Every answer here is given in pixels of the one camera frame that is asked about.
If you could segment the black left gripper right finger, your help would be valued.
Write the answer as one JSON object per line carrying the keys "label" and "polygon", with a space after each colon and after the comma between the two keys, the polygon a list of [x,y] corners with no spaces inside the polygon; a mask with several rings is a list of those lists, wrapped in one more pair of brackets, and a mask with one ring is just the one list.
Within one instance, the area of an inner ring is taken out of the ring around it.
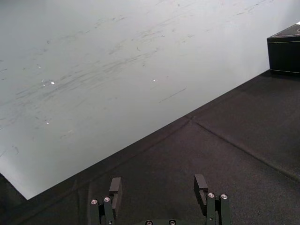
{"label": "black left gripper right finger", "polygon": [[231,224],[229,196],[225,193],[216,195],[210,192],[202,174],[194,175],[194,193],[202,214],[206,217],[206,225]]}

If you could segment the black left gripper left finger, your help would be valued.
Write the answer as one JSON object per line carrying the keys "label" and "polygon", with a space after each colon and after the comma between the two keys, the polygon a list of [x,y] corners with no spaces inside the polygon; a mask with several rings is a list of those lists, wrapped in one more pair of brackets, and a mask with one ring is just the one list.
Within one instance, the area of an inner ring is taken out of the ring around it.
{"label": "black left gripper left finger", "polygon": [[122,199],[121,177],[113,178],[109,188],[109,195],[101,200],[90,201],[91,225],[114,225]]}

